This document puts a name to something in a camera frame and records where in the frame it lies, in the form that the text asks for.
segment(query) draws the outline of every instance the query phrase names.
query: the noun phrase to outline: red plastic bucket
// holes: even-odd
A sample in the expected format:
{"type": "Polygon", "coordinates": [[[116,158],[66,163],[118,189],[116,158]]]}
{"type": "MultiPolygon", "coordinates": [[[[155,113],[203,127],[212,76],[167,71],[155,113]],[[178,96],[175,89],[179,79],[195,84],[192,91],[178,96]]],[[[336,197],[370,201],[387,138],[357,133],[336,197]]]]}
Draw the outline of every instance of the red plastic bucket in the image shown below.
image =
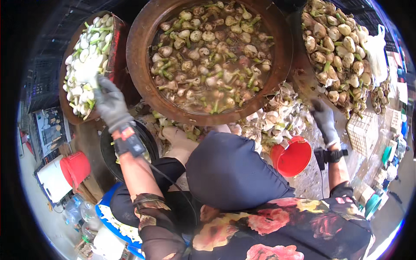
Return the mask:
{"type": "Polygon", "coordinates": [[[65,179],[72,187],[72,182],[75,184],[75,189],[78,189],[80,183],[91,172],[91,166],[88,158],[81,151],[71,154],[68,157],[62,158],[60,166],[65,179]]]}
{"type": "Polygon", "coordinates": [[[303,171],[308,165],[311,156],[311,145],[301,136],[294,136],[288,141],[289,147],[285,148],[279,144],[275,145],[270,158],[273,167],[284,177],[293,177],[303,171]]]}

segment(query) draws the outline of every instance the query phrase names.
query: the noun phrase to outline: floral blouse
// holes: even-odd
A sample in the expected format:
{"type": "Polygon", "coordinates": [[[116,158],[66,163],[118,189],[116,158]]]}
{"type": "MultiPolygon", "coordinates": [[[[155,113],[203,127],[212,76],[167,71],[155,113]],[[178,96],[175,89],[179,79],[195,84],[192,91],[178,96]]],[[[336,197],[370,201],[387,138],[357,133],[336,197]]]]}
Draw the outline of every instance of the floral blouse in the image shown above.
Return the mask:
{"type": "Polygon", "coordinates": [[[142,251],[150,260],[359,260],[374,242],[348,182],[321,201],[280,198],[257,208],[222,213],[206,205],[190,246],[162,197],[132,196],[142,251]]]}

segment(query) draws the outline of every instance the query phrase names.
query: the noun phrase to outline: black wrist strap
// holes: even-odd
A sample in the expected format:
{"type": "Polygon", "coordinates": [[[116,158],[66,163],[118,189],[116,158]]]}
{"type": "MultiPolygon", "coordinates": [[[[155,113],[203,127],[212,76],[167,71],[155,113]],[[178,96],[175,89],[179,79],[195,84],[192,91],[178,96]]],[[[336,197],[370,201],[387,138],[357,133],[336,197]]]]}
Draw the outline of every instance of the black wrist strap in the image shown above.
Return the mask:
{"type": "Polygon", "coordinates": [[[143,146],[139,136],[133,129],[133,125],[127,123],[119,128],[121,138],[116,139],[115,149],[118,155],[122,155],[126,152],[131,152],[131,155],[136,158],[141,156],[146,148],[143,146]]]}
{"type": "Polygon", "coordinates": [[[325,163],[337,163],[341,160],[341,157],[347,156],[348,151],[346,149],[335,151],[324,151],[325,163]]]}
{"type": "Polygon", "coordinates": [[[315,158],[317,160],[319,169],[323,171],[325,169],[326,163],[337,163],[341,160],[341,157],[347,156],[348,151],[346,149],[335,150],[335,151],[325,151],[322,148],[317,148],[314,150],[315,158]]]}

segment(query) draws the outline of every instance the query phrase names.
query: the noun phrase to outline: shoe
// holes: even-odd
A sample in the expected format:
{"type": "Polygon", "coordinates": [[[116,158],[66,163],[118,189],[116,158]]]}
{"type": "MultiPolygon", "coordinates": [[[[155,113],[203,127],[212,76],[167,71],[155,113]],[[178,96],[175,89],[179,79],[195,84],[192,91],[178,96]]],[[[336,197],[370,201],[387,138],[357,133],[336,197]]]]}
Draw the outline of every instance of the shoe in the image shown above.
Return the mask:
{"type": "Polygon", "coordinates": [[[218,133],[231,133],[230,128],[226,124],[212,126],[210,130],[218,132],[218,133]]]}
{"type": "Polygon", "coordinates": [[[175,158],[185,167],[189,156],[199,143],[186,138],[186,133],[174,126],[164,127],[162,134],[172,144],[172,149],[163,157],[175,158]]]}

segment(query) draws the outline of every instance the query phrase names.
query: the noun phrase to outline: gray work glove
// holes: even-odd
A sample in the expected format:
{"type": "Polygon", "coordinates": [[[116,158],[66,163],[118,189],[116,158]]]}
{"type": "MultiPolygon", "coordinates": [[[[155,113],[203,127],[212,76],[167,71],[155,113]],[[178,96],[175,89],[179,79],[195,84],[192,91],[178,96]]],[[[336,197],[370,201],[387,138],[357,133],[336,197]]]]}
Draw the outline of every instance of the gray work glove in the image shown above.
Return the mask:
{"type": "Polygon", "coordinates": [[[314,110],[311,111],[319,130],[324,138],[325,146],[328,148],[339,142],[338,133],[335,130],[334,113],[332,109],[320,99],[311,100],[314,110]]]}
{"type": "Polygon", "coordinates": [[[99,75],[98,85],[101,89],[94,89],[97,111],[108,125],[110,134],[118,130],[134,118],[127,111],[123,93],[108,78],[99,75]]]}

